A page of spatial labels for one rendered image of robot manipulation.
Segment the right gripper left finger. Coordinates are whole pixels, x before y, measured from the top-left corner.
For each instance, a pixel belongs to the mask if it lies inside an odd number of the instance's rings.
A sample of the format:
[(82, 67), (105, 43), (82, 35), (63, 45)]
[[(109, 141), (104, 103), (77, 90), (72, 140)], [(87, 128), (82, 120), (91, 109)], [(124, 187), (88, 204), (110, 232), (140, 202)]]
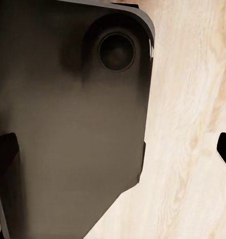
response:
[(14, 132), (0, 136), (0, 181), (18, 151), (18, 141)]

